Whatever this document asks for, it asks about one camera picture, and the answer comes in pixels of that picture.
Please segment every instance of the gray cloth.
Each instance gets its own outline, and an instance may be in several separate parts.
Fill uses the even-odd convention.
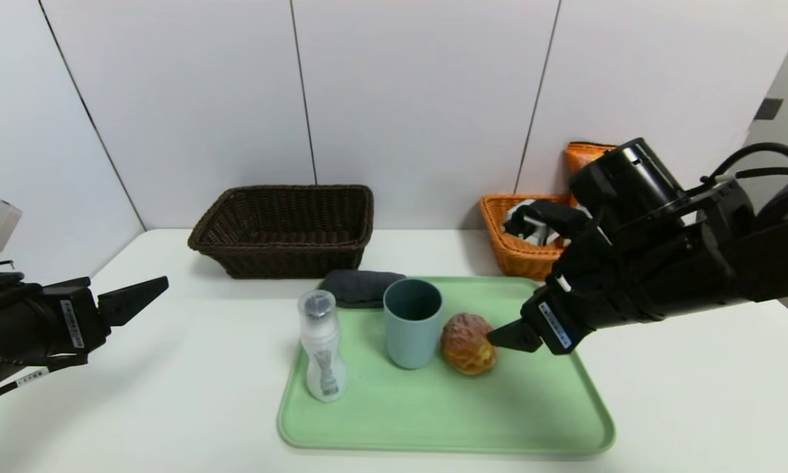
[[[336,269],[321,283],[322,290],[336,296],[336,305],[350,309],[382,307],[386,288],[405,278],[397,273]]]

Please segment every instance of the panel seam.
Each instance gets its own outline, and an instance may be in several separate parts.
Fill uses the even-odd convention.
[[[300,61],[300,42],[297,39],[297,20],[294,18],[294,0],[289,0],[291,9],[291,27],[294,31],[294,50],[297,51],[297,69],[300,72],[300,92],[303,95],[303,112],[306,116],[306,135],[309,137],[309,154],[312,157],[312,175],[315,177],[315,185],[318,185],[318,169],[315,166],[315,148],[312,146],[312,125],[309,121],[309,105],[306,102],[306,83],[303,79],[303,64]]]
[[[531,141],[531,131],[534,127],[534,117],[537,116],[537,106],[540,104],[540,94],[543,92],[543,82],[546,79],[546,70],[549,67],[549,57],[554,42],[554,32],[557,30],[557,19],[560,16],[560,7],[563,0],[558,0],[557,9],[554,11],[554,22],[552,24],[551,35],[549,36],[549,48],[546,50],[546,58],[543,60],[543,72],[540,74],[540,83],[537,86],[537,96],[534,99],[534,110],[531,111],[531,121],[528,123],[528,135],[525,135],[525,145],[522,146],[522,159],[519,160],[519,171],[517,171],[517,182],[513,185],[514,194],[519,189],[519,179],[522,177],[522,166],[525,164],[525,154],[528,152],[528,143]]]
[[[90,126],[93,126],[93,131],[96,133],[96,138],[99,140],[99,144],[102,144],[102,150],[104,155],[107,156],[108,162],[112,170],[114,170],[114,174],[116,174],[117,180],[120,181],[120,186],[122,191],[128,198],[128,203],[133,209],[133,214],[136,215],[136,219],[139,222],[139,226],[142,227],[142,231],[148,231],[145,227],[145,222],[142,221],[142,217],[139,216],[139,212],[136,210],[135,204],[133,204],[133,199],[131,198],[130,194],[128,193],[128,189],[126,188],[126,184],[122,181],[122,176],[120,175],[120,171],[116,168],[116,164],[114,164],[114,160],[110,157],[110,152],[108,151],[107,145],[104,143],[102,139],[101,133],[99,133],[99,127],[96,126],[95,120],[93,120],[93,116],[90,114],[90,108],[87,107],[87,102],[84,101],[84,96],[81,95],[81,90],[78,89],[78,84],[76,83],[75,77],[72,75],[72,70],[70,70],[69,63],[66,62],[66,57],[64,56],[64,51],[60,48],[60,43],[58,42],[58,37],[55,36],[55,30],[52,28],[52,24],[49,21],[49,15],[46,14],[46,8],[43,6],[43,0],[37,0],[37,4],[40,6],[40,12],[43,13],[43,18],[46,21],[46,26],[49,28],[49,33],[52,35],[52,39],[55,42],[55,47],[58,49],[58,54],[60,54],[60,60],[64,63],[64,67],[66,67],[66,73],[70,77],[70,81],[72,82],[72,87],[76,91],[76,95],[78,95],[78,99],[81,100],[81,107],[84,107],[84,113],[87,114],[87,119],[90,120]]]

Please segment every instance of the dark brown wicker basket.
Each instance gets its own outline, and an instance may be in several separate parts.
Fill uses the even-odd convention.
[[[237,279],[323,278],[357,269],[373,232],[363,185],[229,189],[189,236],[189,248]]]

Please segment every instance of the bread roll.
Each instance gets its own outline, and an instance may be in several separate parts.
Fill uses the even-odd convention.
[[[496,349],[487,341],[493,327],[480,315],[462,312],[449,319],[441,335],[441,354],[463,374],[484,373],[496,363]]]

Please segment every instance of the orange wicker basket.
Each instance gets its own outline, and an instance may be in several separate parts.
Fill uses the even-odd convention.
[[[543,281],[550,275],[554,261],[562,254],[562,249],[553,244],[535,246],[516,236],[508,235],[502,230],[505,216],[511,207],[527,198],[548,198],[566,203],[565,197],[553,195],[525,194],[493,194],[481,198],[481,214],[490,230],[490,242],[493,253],[503,273],[508,276],[524,276],[525,278]]]

